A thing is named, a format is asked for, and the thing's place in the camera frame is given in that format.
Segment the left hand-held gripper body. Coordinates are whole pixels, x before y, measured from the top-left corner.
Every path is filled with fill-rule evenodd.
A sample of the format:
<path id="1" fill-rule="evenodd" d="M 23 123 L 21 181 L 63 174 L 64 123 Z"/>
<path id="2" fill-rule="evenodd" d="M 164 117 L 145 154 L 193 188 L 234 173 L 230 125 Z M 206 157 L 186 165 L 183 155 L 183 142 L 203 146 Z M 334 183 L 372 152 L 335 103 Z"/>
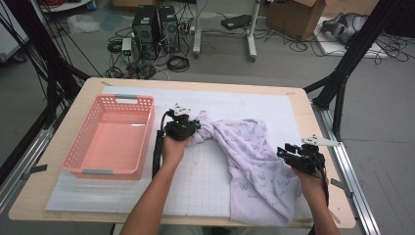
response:
<path id="1" fill-rule="evenodd" d="M 190 109 L 175 104 L 173 109 L 166 112 L 172 118 L 172 121 L 169 121 L 165 125 L 165 134 L 177 141 L 183 141 L 192 136 L 197 129 L 192 125 L 191 120 L 189 120 L 190 113 Z"/>

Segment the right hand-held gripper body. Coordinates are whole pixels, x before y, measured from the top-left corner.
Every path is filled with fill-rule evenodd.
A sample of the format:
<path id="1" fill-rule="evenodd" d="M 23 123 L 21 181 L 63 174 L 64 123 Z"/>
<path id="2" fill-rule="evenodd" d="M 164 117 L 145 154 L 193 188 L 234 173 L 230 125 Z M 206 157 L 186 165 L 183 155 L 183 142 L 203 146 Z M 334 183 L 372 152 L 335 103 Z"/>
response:
<path id="1" fill-rule="evenodd" d="M 313 134 L 301 140 L 300 153 L 288 152 L 288 157 L 283 161 L 304 173 L 312 174 L 325 168 L 325 157 L 319 152 L 320 146 L 339 147 L 339 141 L 329 140 Z"/>

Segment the lilac printed garment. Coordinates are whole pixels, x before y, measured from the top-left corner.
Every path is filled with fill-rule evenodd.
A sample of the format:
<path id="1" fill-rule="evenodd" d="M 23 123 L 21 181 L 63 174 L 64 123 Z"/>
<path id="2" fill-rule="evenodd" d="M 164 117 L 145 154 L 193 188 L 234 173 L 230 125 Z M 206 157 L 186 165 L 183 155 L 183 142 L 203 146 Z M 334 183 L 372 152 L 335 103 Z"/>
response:
<path id="1" fill-rule="evenodd" d="M 230 219 L 257 226 L 290 225 L 301 196 L 300 180 L 271 148 L 265 122 L 210 120 L 206 111 L 195 119 L 201 127 L 191 143 L 216 140 L 229 163 Z"/>

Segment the pink plastic basket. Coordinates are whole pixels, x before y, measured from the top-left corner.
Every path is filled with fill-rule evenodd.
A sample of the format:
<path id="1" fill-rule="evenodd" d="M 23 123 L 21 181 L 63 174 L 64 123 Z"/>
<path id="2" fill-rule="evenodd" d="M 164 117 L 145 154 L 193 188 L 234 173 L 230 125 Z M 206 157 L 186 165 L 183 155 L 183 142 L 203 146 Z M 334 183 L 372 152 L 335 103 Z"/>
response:
<path id="1" fill-rule="evenodd" d="M 138 180 L 155 110 L 143 95 L 100 94 L 90 106 L 61 169 L 79 178 Z"/>

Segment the person's left hand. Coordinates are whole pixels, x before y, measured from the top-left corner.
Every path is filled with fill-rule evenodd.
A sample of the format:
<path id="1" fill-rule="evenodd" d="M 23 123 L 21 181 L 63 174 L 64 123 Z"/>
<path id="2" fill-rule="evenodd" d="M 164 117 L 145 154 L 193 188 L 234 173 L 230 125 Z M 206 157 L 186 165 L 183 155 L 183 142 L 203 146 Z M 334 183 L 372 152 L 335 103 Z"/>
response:
<path id="1" fill-rule="evenodd" d="M 164 137 L 162 143 L 162 165 L 178 166 L 182 160 L 185 148 L 190 142 L 191 137 L 177 141 L 170 137 Z"/>

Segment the person's right hand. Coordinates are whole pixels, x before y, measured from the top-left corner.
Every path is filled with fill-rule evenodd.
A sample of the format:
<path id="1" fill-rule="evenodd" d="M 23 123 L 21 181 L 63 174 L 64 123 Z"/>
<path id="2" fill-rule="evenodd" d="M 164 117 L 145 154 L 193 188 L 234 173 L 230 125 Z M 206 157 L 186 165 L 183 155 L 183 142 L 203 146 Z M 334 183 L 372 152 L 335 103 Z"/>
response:
<path id="1" fill-rule="evenodd" d="M 301 191 L 308 201 L 317 199 L 325 200 L 323 184 L 318 175 L 307 174 L 295 168 L 292 168 L 292 171 L 300 179 Z"/>

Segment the grey table clamp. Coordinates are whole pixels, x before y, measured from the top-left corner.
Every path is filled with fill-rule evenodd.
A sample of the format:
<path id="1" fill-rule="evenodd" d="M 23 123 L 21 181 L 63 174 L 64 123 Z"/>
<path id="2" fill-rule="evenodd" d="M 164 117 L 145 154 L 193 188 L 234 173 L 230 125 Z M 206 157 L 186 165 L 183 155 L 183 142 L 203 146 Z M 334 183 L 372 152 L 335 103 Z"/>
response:
<path id="1" fill-rule="evenodd" d="M 28 180 L 32 174 L 45 171 L 47 170 L 47 167 L 48 167 L 47 164 L 33 166 L 27 172 L 22 173 L 21 180 Z"/>
<path id="2" fill-rule="evenodd" d="M 353 192 L 350 191 L 346 184 L 342 183 L 340 180 L 337 180 L 335 178 L 330 179 L 330 183 L 340 189 L 342 189 L 345 192 L 346 197 L 352 198 Z"/>

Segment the slim black computer tower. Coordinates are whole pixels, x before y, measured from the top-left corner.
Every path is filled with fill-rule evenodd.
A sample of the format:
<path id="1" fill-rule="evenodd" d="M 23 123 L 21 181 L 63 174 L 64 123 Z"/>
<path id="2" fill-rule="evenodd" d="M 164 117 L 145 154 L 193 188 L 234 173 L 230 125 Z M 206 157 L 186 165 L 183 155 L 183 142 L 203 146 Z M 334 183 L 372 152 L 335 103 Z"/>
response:
<path id="1" fill-rule="evenodd" d="M 167 53 L 180 51 L 178 20 L 172 6 L 159 7 L 161 34 Z"/>

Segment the white metal stand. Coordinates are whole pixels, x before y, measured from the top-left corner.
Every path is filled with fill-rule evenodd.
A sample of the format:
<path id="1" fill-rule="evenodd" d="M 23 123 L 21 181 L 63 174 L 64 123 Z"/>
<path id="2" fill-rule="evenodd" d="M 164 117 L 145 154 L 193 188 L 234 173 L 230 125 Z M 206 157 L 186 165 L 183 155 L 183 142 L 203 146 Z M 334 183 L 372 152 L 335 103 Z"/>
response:
<path id="1" fill-rule="evenodd" d="M 202 27 L 201 27 L 201 19 L 200 15 L 203 11 L 204 6 L 208 0 L 196 0 L 196 16 L 194 17 L 195 22 L 195 32 L 194 32 L 194 42 L 193 42 L 193 55 L 196 59 L 199 58 L 201 53 L 201 44 L 202 44 Z M 254 42 L 254 30 L 256 26 L 256 20 L 260 8 L 261 0 L 254 0 L 253 12 L 252 12 L 252 20 L 250 23 L 250 27 L 247 29 L 246 37 L 248 41 L 249 47 L 249 58 L 252 62 L 256 60 L 257 52 Z"/>

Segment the flat black device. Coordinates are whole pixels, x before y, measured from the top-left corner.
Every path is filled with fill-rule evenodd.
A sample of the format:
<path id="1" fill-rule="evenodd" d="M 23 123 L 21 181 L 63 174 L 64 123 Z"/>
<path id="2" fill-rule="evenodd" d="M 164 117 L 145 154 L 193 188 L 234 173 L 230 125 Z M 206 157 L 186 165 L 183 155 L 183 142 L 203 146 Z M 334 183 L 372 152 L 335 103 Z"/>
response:
<path id="1" fill-rule="evenodd" d="M 221 25 L 228 30 L 244 27 L 251 22 L 252 17 L 250 15 L 241 15 L 221 21 Z"/>

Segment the large cardboard box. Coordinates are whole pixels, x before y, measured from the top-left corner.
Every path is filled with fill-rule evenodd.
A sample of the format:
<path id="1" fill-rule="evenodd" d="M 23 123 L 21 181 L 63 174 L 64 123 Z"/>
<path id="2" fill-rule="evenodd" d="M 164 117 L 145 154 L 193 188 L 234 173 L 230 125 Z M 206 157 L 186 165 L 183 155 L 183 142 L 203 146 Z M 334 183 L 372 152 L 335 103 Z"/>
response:
<path id="1" fill-rule="evenodd" d="M 274 0 L 268 6 L 266 24 L 294 39 L 313 34 L 326 7 L 326 0 Z"/>

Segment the clear plastic bag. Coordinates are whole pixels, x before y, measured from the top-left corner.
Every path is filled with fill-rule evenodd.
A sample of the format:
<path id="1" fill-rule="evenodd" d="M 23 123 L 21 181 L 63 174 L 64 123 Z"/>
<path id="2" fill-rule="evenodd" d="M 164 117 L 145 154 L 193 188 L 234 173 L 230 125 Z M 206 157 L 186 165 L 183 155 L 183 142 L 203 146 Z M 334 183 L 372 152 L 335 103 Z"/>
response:
<path id="1" fill-rule="evenodd" d="M 67 18 L 71 34 L 95 32 L 100 29 L 99 24 L 92 16 L 74 15 Z"/>

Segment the white round table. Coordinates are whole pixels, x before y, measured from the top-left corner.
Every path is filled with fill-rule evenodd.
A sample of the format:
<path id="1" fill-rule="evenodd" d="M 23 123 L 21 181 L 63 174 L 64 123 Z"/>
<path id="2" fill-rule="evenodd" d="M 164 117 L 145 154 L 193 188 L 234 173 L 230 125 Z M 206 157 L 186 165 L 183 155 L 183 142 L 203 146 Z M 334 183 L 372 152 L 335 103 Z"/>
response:
<path id="1" fill-rule="evenodd" d="M 39 8 L 42 12 L 61 12 L 67 11 L 74 8 L 78 8 L 81 6 L 85 6 L 91 0 L 80 0 L 79 2 L 70 2 L 69 0 L 65 0 L 65 2 L 60 6 L 46 6 L 42 3 L 39 4 Z"/>

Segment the aluminium rail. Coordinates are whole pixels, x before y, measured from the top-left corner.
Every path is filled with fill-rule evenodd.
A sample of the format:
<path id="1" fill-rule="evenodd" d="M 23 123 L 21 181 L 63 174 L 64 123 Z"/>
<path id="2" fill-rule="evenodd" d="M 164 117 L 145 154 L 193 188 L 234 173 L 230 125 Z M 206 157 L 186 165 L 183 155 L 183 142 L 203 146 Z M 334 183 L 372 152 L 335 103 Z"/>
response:
<path id="1" fill-rule="evenodd" d="M 321 110 L 314 105 L 311 105 L 315 115 L 319 118 L 321 123 L 320 128 L 323 134 L 331 141 L 337 141 L 337 137 L 333 130 L 331 130 L 333 124 L 333 118 L 330 111 Z M 365 235 L 381 235 L 377 221 L 370 209 L 370 206 L 366 200 L 364 192 L 358 181 L 358 177 L 354 171 L 352 163 L 349 159 L 349 155 L 346 151 L 344 142 L 340 141 L 340 145 L 335 147 L 329 147 L 332 149 L 334 155 L 335 166 L 341 175 L 342 181 L 337 181 L 336 186 L 342 186 L 346 194 L 346 197 L 351 200 L 352 211 L 354 212 L 354 219 L 357 221 L 364 231 Z"/>
<path id="2" fill-rule="evenodd" d="M 0 214 L 23 188 L 26 180 L 21 180 L 22 173 L 37 166 L 67 112 L 57 110 L 56 117 L 49 121 L 46 111 L 43 111 L 9 158 L 0 166 Z"/>

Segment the black metal frame strut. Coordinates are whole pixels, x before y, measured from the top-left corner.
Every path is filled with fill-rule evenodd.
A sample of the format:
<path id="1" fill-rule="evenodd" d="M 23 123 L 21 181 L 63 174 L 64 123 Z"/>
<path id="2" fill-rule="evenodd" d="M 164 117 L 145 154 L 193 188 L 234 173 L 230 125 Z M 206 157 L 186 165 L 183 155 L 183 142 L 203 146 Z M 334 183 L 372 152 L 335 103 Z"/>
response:
<path id="1" fill-rule="evenodd" d="M 326 77 L 303 88 L 306 93 L 321 88 L 319 95 L 312 99 L 312 104 L 320 110 L 328 110 L 333 99 L 336 99 L 332 132 L 338 141 L 342 140 L 341 124 L 347 81 L 403 2 L 379 0 L 336 68 Z"/>

